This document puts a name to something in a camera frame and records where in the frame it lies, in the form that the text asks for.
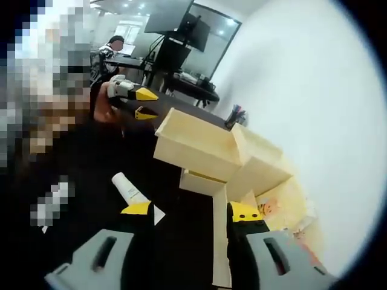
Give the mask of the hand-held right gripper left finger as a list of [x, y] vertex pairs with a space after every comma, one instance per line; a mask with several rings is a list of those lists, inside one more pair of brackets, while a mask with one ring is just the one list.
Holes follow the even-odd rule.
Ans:
[[127, 206], [117, 219], [45, 275], [50, 289], [151, 289], [154, 204]]

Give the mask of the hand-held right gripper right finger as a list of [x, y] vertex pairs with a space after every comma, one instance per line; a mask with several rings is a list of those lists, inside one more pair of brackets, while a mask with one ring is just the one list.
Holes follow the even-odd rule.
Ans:
[[336, 282], [294, 238], [271, 231], [256, 208], [227, 204], [227, 238], [233, 289], [331, 289]]

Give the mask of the person's left hand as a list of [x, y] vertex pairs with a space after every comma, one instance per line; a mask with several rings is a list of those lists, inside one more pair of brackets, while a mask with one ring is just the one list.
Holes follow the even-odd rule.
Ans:
[[94, 105], [93, 119], [100, 123], [118, 124], [119, 116], [112, 109], [108, 98], [109, 82], [100, 86]]

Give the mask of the person's right hand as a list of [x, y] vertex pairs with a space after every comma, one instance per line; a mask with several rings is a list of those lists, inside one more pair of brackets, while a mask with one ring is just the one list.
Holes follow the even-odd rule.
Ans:
[[316, 253], [313, 251], [311, 247], [311, 242], [309, 242], [305, 237], [305, 234], [299, 232], [294, 234], [293, 237], [295, 238], [296, 242], [301, 246], [301, 248], [307, 253], [311, 265], [321, 266], [322, 264]]

